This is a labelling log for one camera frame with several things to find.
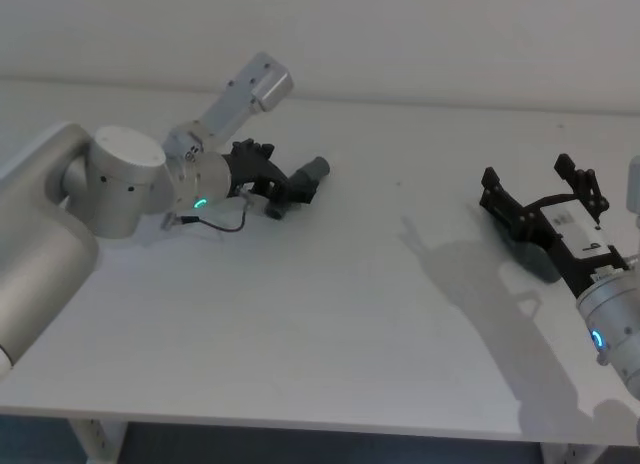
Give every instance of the end effector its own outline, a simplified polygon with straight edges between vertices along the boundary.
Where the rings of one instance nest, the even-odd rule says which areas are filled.
[[[600,215],[609,208],[593,169],[576,169],[566,154],[555,165],[572,193],[547,196],[520,205],[502,187],[493,168],[482,178],[480,205],[503,227],[515,243],[534,244],[530,270],[554,267],[574,296],[598,352],[597,361],[611,364],[629,392],[640,399],[640,294],[636,271],[610,245],[600,227]],[[629,210],[638,213],[640,160],[629,175]]]

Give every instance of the table leg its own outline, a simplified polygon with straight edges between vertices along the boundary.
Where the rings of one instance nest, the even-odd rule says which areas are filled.
[[[117,464],[127,422],[69,419],[69,424],[87,454],[87,464]]]

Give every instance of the white wall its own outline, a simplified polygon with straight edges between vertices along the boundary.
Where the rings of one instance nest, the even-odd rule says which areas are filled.
[[[640,110],[640,0],[0,0],[0,76],[216,88],[257,50],[299,95]]]

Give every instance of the blue led light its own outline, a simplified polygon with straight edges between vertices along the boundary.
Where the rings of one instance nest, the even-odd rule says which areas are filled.
[[[207,205],[207,202],[209,202],[209,201],[207,201],[205,198],[198,199],[198,200],[196,201],[196,203],[193,205],[193,208],[194,208],[194,209],[200,209],[201,207],[206,206],[206,205]]]
[[[604,349],[606,343],[604,342],[604,337],[600,334],[600,331],[596,331],[595,329],[591,331],[591,339],[593,339],[593,343],[596,345],[598,350]]]

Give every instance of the cylindrical joint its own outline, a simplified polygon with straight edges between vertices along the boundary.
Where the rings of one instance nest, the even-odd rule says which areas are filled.
[[[596,282],[577,301],[599,352],[640,399],[640,296],[633,271]]]
[[[135,231],[147,206],[150,189],[165,164],[164,151],[153,139],[132,129],[103,127],[89,148],[86,191],[80,164],[74,162],[65,183],[71,189],[68,211],[99,237],[124,238]]]

